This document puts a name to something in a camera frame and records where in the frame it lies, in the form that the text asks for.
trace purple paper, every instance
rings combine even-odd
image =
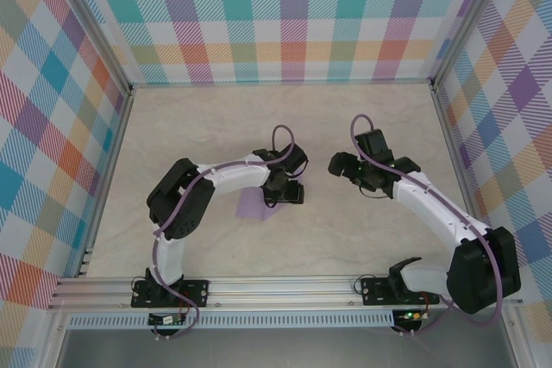
[[[278,213],[283,207],[284,203],[278,203],[273,209],[268,208],[265,205],[262,189],[259,187],[249,187],[241,191],[240,202],[235,210],[235,216],[264,221]]]

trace perforated metal strip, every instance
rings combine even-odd
[[[188,326],[188,318],[183,327]],[[390,327],[391,310],[355,311],[270,311],[210,312],[199,316],[196,328],[276,328],[276,327]],[[145,313],[73,314],[68,329],[149,329]]]

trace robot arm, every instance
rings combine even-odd
[[[188,184],[202,172],[211,170],[191,188],[182,207],[171,225],[160,235],[157,251],[158,271],[169,285],[182,279],[182,258],[184,256],[185,237],[193,232],[201,222],[210,200],[231,191],[247,187],[261,187],[265,203],[273,207],[276,203],[302,204],[304,188],[297,181],[290,179],[302,164],[308,161],[304,151],[296,144],[285,161],[272,165],[250,165],[277,159],[282,152],[265,149],[240,159],[245,163],[216,170],[215,165],[194,165],[189,159],[178,160],[169,172],[161,179],[147,198],[149,217],[155,227],[163,225],[177,206],[179,199]],[[159,281],[150,265],[147,278]]]
[[[510,232],[505,228],[488,228],[435,189],[420,167],[410,159],[395,159],[379,129],[355,138],[364,153],[382,165],[399,170],[406,177],[378,168],[349,153],[336,154],[329,164],[329,172],[338,177],[343,175],[362,189],[383,190],[388,197],[422,219],[448,249],[449,260],[445,267],[422,258],[410,258],[390,268],[387,282],[399,302],[409,292],[430,292],[452,297],[460,309],[474,314],[496,301],[495,277],[485,249],[467,225],[430,193],[441,196],[449,207],[461,212],[487,240],[499,264],[503,296],[521,288],[516,248]]]

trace purple cable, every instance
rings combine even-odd
[[[222,163],[222,164],[216,165],[215,167],[213,167],[209,170],[206,170],[204,172],[200,172],[188,184],[188,186],[185,189],[185,192],[182,194],[182,196],[180,196],[179,202],[176,204],[176,207],[172,211],[171,215],[169,215],[168,219],[166,219],[165,223],[163,223],[163,225],[160,228],[158,228],[157,230],[154,231],[155,242],[154,242],[154,249],[153,249],[153,252],[152,252],[152,264],[153,264],[153,268],[154,268],[155,278],[159,281],[160,285],[163,286],[168,292],[172,293],[178,299],[184,301],[185,303],[187,303],[188,305],[193,307],[194,310],[196,311],[196,315],[195,315],[191,325],[189,327],[185,327],[183,329],[180,329],[176,334],[174,334],[172,336],[165,336],[165,338],[167,340],[169,340],[171,338],[178,338],[179,336],[182,336],[182,335],[186,334],[187,332],[189,332],[196,325],[196,323],[198,323],[198,321],[199,321],[199,307],[192,300],[188,299],[184,295],[180,295],[176,290],[171,288],[161,277],[160,272],[159,272],[158,267],[157,267],[157,263],[158,263],[157,262],[157,247],[159,245],[159,240],[160,240],[161,235],[173,223],[174,218],[176,217],[176,215],[180,211],[180,208],[184,204],[184,201],[185,201],[186,197],[188,196],[188,194],[190,193],[191,188],[194,185],[196,185],[199,180],[201,180],[203,177],[207,176],[208,174],[211,174],[214,170],[221,170],[223,168],[231,167],[231,166],[234,166],[234,165],[263,165],[264,166],[264,165],[278,164],[278,163],[284,161],[287,157],[289,157],[289,155],[293,151],[293,148],[295,147],[295,135],[293,135],[293,131],[289,127],[287,127],[286,125],[283,125],[283,124],[279,124],[276,127],[274,127],[273,141],[274,141],[274,138],[276,136],[276,131],[278,131],[280,128],[283,128],[284,130],[286,130],[289,133],[290,138],[292,140],[292,142],[290,144],[290,147],[287,149],[287,151],[285,152],[284,155],[282,155],[281,157],[279,157],[277,159],[273,159],[273,160],[270,160],[270,161],[246,161],[246,160],[230,161],[228,163]],[[154,327],[154,333],[157,335],[157,338],[159,338],[161,336],[161,334],[157,331],[157,326]]]
[[[368,115],[365,115],[365,114],[358,114],[355,118],[353,118],[353,120],[351,121],[351,128],[350,128],[350,133],[351,133],[351,140],[353,141],[353,145],[354,147],[356,148],[356,151],[358,151],[358,153],[361,155],[361,157],[363,159],[365,159],[368,163],[372,164],[372,165],[375,165],[376,167],[380,168],[381,170],[385,170],[387,172],[390,172],[392,174],[396,174],[398,176],[400,176],[401,178],[405,178],[409,181],[411,181],[412,183],[414,183],[415,185],[417,185],[418,187],[420,187],[422,190],[424,191],[427,191],[428,193],[430,193],[434,198],[436,198],[448,211],[450,211],[453,215],[456,216],[456,218],[458,218],[458,220],[460,220],[460,222],[466,226],[467,228],[469,228],[469,230],[475,234],[475,236],[477,237],[477,239],[480,241],[481,245],[483,246],[483,248],[485,249],[485,252],[489,258],[489,260],[491,261],[491,267],[492,267],[492,272],[494,274],[494,281],[495,281],[495,284],[496,284],[496,287],[497,287],[497,305],[494,309],[494,313],[492,314],[492,318],[489,320],[489,321],[485,321],[485,322],[479,322],[479,321],[474,321],[473,319],[469,318],[466,316],[466,314],[464,312],[462,312],[460,309],[458,309],[456,306],[454,306],[454,302],[452,301],[447,301],[446,299],[442,298],[442,300],[447,304],[447,306],[453,310],[456,310],[456,311],[459,311],[461,312],[468,321],[470,321],[471,323],[473,323],[474,325],[477,325],[477,326],[480,326],[480,327],[488,327],[496,322],[499,321],[500,319],[500,316],[501,316],[501,312],[502,312],[502,302],[503,302],[503,290],[502,290],[502,279],[500,277],[500,269],[499,269],[499,264],[494,256],[494,253],[492,252],[491,250],[491,247],[489,247],[489,244],[488,242],[485,240],[485,238],[481,235],[481,233],[466,219],[466,217],[464,216],[464,214],[462,214],[462,212],[458,211],[454,206],[452,206],[452,204],[450,204],[447,200],[445,200],[439,193],[437,193],[436,191],[432,190],[429,186],[427,186],[426,184],[420,182],[419,180],[415,179],[414,177],[411,177],[407,174],[404,174],[403,172],[400,172],[399,170],[396,170],[394,168],[391,168],[387,165],[383,165],[381,163],[378,163],[375,159],[371,159],[366,153],[364,153],[362,151],[362,148],[358,145],[358,143],[356,142],[356,138],[354,137],[354,125],[356,124],[356,122],[359,120],[359,118],[364,118],[365,120],[367,120],[369,123],[370,123],[370,127],[371,129],[373,129],[373,122],[372,120],[370,119],[370,117],[368,117]],[[442,317],[445,316],[446,313],[443,313],[442,316],[437,320],[435,321],[434,323],[432,323],[431,325],[429,325],[427,327],[427,329],[429,329],[430,327],[434,327],[438,321],[440,321],[441,319],[443,319]]]

